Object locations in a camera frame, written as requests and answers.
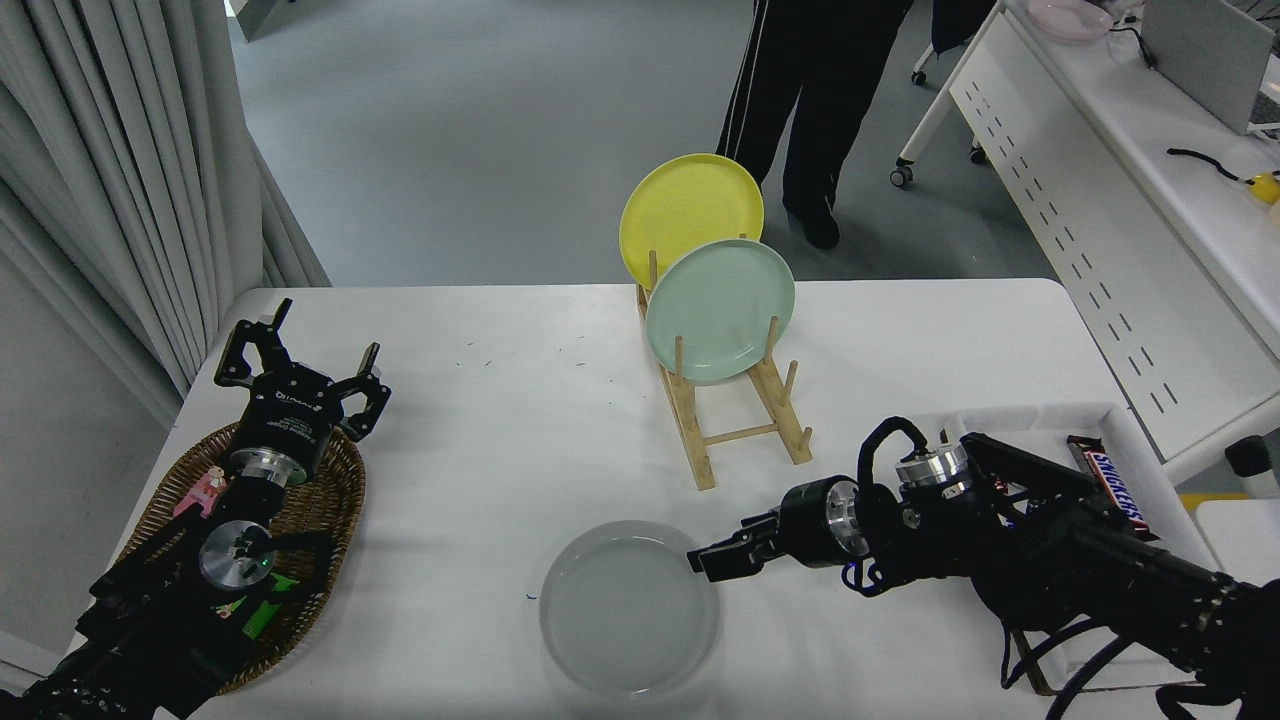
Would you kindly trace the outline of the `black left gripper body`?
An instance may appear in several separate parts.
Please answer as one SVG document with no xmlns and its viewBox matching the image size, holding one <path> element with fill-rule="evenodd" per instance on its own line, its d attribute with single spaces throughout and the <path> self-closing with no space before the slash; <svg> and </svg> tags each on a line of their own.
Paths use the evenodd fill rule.
<svg viewBox="0 0 1280 720">
<path fill-rule="evenodd" d="M 261 372 L 250 384 L 250 404 L 232 439 L 232 452 L 266 450 L 303 471 L 315 471 L 340 404 L 329 397 L 333 379 L 305 365 Z"/>
</svg>

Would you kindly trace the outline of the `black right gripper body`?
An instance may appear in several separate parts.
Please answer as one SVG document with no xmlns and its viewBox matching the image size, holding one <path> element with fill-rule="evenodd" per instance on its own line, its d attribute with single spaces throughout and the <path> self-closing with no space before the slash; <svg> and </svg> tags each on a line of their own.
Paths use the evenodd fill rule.
<svg viewBox="0 0 1280 720">
<path fill-rule="evenodd" d="M 837 542 L 827 516 L 829 489 L 836 483 L 836 478 L 826 478 L 795 486 L 780 502 L 780 548 L 806 568 L 837 564 Z"/>
</svg>

